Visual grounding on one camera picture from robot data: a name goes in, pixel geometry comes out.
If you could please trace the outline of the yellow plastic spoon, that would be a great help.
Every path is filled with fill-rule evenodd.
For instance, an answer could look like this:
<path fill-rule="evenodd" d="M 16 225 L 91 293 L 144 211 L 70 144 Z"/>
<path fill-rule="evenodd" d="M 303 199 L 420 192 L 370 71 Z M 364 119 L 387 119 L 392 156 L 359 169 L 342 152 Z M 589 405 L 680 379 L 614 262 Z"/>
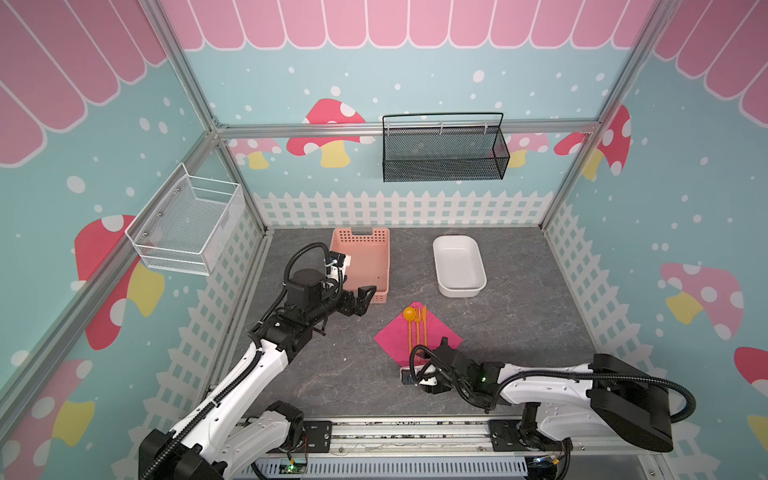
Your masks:
<path fill-rule="evenodd" d="M 403 318 L 406 321 L 407 324 L 407 342 L 408 342 L 408 352 L 411 352 L 414 348 L 415 344 L 415 329 L 414 329 L 414 314 L 415 314 L 415 308 L 413 306 L 409 306 L 404 309 L 403 311 Z"/>

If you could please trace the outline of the pink perforated plastic basket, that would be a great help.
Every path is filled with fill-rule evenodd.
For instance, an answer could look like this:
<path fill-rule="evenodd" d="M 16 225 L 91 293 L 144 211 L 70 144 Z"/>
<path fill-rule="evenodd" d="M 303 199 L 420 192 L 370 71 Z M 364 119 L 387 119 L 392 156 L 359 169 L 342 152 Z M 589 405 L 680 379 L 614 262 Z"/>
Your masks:
<path fill-rule="evenodd" d="M 330 249 L 351 259 L 345 268 L 345 290 L 375 286 L 372 304 L 385 304 L 390 280 L 390 230 L 388 228 L 337 228 Z"/>

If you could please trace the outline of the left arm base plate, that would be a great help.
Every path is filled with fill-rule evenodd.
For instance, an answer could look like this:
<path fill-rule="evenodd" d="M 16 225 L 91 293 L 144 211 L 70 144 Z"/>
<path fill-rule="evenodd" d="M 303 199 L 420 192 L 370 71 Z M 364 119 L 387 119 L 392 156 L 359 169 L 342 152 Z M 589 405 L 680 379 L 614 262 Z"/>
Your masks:
<path fill-rule="evenodd" d="M 301 421 L 292 425 L 286 439 L 286 450 L 291 454 L 328 453 L 332 438 L 331 421 Z"/>

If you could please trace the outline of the white oval plastic tub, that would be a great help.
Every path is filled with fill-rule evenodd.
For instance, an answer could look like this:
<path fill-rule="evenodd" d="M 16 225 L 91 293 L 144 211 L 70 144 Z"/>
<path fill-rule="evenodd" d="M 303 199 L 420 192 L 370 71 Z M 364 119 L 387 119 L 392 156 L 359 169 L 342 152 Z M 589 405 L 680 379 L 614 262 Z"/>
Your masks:
<path fill-rule="evenodd" d="M 477 296 L 487 285 L 479 245 L 467 235 L 443 235 L 433 241 L 440 293 L 448 298 Z"/>

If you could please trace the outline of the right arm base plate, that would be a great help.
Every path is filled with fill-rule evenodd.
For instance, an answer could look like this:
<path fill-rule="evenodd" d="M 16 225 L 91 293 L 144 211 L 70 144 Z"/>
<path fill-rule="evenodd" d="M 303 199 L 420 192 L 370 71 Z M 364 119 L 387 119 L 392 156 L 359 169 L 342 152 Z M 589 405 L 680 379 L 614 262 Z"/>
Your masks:
<path fill-rule="evenodd" d="M 514 419 L 492 419 L 488 422 L 493 451 L 570 453 L 570 440 L 557 441 L 540 433 L 531 423 Z"/>

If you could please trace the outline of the magenta paper napkin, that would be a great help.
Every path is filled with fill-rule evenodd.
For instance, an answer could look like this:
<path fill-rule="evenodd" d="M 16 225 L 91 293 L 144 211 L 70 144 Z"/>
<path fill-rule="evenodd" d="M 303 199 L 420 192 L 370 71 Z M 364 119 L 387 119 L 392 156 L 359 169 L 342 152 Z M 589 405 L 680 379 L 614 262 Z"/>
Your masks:
<path fill-rule="evenodd" d="M 419 302 L 412 303 L 410 306 L 421 308 Z M 374 341 L 385 351 L 385 353 L 400 367 L 409 365 L 411 352 L 408 352 L 407 342 L 407 324 L 403 318 L 403 311 L 394 320 L 392 320 L 384 329 L 374 336 Z M 457 348 L 463 339 L 444 324 L 435 314 L 428 309 L 428 349 L 435 350 L 442 340 Z M 421 343 L 423 345 L 423 332 L 421 325 Z"/>

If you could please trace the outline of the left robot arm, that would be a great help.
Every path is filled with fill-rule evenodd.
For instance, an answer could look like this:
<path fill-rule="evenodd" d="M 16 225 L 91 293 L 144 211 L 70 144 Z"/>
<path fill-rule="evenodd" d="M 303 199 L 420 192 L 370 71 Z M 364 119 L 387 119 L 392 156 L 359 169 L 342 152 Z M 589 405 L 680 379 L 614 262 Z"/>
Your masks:
<path fill-rule="evenodd" d="M 282 401 L 243 428 L 237 425 L 263 390 L 334 313 L 363 316 L 376 293 L 349 291 L 351 258 L 323 242 L 310 243 L 288 261 L 277 298 L 248 333 L 249 347 L 224 379 L 183 419 L 141 442 L 141 479 L 233 479 L 271 450 L 291 453 L 304 439 L 304 414 Z"/>

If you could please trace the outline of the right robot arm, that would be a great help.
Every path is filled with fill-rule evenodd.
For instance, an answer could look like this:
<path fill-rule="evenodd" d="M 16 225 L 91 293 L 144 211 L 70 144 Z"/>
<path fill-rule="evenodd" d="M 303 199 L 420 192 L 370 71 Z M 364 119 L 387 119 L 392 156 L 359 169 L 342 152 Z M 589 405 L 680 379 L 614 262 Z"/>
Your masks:
<path fill-rule="evenodd" d="M 609 354 L 562 368 L 478 363 L 442 341 L 415 346 L 401 371 L 406 385 L 437 395 L 453 391 L 486 413 L 502 404 L 523 408 L 518 434 L 529 449 L 575 437 L 613 434 L 647 451 L 673 449 L 672 427 L 696 410 L 684 386 L 648 375 Z"/>

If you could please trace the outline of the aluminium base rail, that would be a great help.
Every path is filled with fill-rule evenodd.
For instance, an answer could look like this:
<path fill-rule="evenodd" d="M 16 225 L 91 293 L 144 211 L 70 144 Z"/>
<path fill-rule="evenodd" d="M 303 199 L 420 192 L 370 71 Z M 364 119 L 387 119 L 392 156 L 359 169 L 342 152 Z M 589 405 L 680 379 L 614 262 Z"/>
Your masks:
<path fill-rule="evenodd" d="M 340 417 L 309 419 L 333 423 L 330 451 L 308 453 L 314 457 L 352 459 L 359 457 L 480 457 L 502 455 L 559 454 L 555 452 L 493 451 L 488 422 L 492 419 L 514 419 L 517 416 L 459 417 Z M 189 434 L 184 444 L 202 447 L 207 460 L 224 461 L 231 468 L 246 466 L 262 456 L 285 459 L 284 445 L 289 429 L 297 422 L 266 412 L 235 424 L 230 434 L 218 441 L 208 429 Z"/>

